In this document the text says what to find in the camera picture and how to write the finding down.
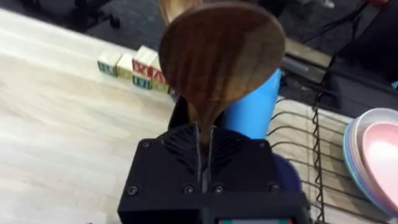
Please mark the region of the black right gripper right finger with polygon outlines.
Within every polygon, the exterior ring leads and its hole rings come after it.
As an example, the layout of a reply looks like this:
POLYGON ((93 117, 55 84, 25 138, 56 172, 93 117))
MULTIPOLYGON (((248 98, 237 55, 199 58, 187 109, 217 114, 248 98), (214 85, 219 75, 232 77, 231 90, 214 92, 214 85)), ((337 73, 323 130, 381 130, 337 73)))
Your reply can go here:
POLYGON ((280 181, 269 142, 213 128, 205 171, 205 193, 278 192, 280 181))

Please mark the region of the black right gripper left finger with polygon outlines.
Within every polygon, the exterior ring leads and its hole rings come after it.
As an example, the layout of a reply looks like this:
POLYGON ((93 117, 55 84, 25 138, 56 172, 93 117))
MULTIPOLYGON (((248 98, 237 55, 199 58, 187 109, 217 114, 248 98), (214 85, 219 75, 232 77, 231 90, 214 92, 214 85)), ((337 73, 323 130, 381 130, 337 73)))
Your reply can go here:
POLYGON ((119 204, 200 194, 197 132, 195 124, 186 124, 139 141, 119 204))

